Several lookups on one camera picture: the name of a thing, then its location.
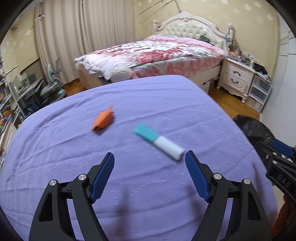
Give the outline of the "floral pink quilt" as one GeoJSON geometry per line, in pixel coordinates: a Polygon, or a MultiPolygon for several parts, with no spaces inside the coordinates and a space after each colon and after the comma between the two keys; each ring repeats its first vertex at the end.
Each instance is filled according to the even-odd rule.
{"type": "Polygon", "coordinates": [[[191,78],[216,67],[225,57],[224,50],[207,42],[151,35],[85,54],[74,62],[86,74],[118,82],[160,75],[191,78]]]}

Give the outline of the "orange folded paper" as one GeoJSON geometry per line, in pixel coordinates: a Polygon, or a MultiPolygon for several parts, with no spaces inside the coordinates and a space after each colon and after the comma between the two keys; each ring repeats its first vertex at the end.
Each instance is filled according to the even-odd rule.
{"type": "Polygon", "coordinates": [[[99,113],[98,117],[93,123],[92,130],[96,132],[101,129],[104,129],[111,124],[112,120],[113,120],[113,111],[112,111],[112,106],[110,106],[107,110],[99,113]]]}

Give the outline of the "beige curtains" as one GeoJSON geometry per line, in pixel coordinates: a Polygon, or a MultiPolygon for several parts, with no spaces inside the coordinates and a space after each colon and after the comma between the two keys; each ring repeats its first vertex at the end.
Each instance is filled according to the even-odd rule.
{"type": "Polygon", "coordinates": [[[35,30],[43,68],[58,60],[67,84],[78,78],[75,58],[134,41],[133,1],[41,1],[35,30]]]}

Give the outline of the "grey study desk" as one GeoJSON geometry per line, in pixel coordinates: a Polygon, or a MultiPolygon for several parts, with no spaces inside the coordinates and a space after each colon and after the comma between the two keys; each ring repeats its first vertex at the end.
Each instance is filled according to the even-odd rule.
{"type": "Polygon", "coordinates": [[[29,78],[26,78],[24,81],[19,81],[18,78],[15,78],[8,83],[9,91],[20,109],[25,109],[29,99],[38,92],[43,82],[44,78],[40,77],[32,83],[29,82],[29,78]]]}

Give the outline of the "clear plastic drawer unit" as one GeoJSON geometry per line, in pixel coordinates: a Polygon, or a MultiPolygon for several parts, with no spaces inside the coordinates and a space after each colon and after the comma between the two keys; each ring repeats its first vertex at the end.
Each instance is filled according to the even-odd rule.
{"type": "Polygon", "coordinates": [[[272,89],[269,77],[255,73],[245,103],[261,113],[272,89]]]}

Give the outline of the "white nightstand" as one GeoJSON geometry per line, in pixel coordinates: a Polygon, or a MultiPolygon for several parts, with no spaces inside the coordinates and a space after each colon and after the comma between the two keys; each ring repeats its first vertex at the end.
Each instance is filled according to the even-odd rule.
{"type": "Polygon", "coordinates": [[[230,94],[241,97],[242,102],[245,103],[254,75],[255,70],[252,67],[230,58],[225,58],[216,88],[220,89],[223,87],[230,94]]]}

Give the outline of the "white bookshelf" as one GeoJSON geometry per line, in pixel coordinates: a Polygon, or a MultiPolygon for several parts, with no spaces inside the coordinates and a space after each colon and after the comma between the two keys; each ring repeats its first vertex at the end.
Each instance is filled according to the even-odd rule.
{"type": "Polygon", "coordinates": [[[12,123],[16,128],[19,128],[25,117],[23,111],[16,98],[11,92],[11,87],[7,80],[6,72],[4,70],[4,61],[1,57],[1,129],[4,129],[4,124],[12,119],[12,123]]]}

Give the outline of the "black trash bag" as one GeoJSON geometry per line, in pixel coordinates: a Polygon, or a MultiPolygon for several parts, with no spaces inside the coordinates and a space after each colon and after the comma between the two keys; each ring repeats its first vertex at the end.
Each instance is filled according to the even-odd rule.
{"type": "Polygon", "coordinates": [[[237,115],[233,121],[242,130],[252,145],[262,141],[269,147],[273,146],[275,136],[271,130],[259,120],[246,115],[237,115]]]}

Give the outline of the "purple bed sheet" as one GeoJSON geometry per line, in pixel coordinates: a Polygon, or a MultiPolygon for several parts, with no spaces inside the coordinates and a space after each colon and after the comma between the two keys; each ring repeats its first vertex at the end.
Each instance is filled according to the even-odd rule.
{"type": "Polygon", "coordinates": [[[115,165],[94,211],[110,240],[190,240],[206,210],[184,161],[176,162],[132,130],[148,125],[192,150],[226,179],[251,180],[270,223],[278,206],[266,168],[232,118],[183,76],[122,81],[46,106],[17,130],[1,172],[1,207],[27,240],[49,181],[72,181],[106,153],[115,165]],[[113,120],[92,126],[112,106],[113,120]]]}

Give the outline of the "grey desk chair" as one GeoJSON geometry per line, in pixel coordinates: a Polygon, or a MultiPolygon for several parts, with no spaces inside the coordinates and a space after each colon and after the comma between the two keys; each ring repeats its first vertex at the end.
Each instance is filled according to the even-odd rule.
{"type": "Polygon", "coordinates": [[[40,93],[41,98],[44,100],[43,104],[52,104],[66,97],[64,84],[59,78],[59,74],[62,71],[59,61],[60,58],[55,61],[55,70],[52,70],[51,64],[46,66],[46,79],[49,81],[49,84],[46,85],[40,93]]]}

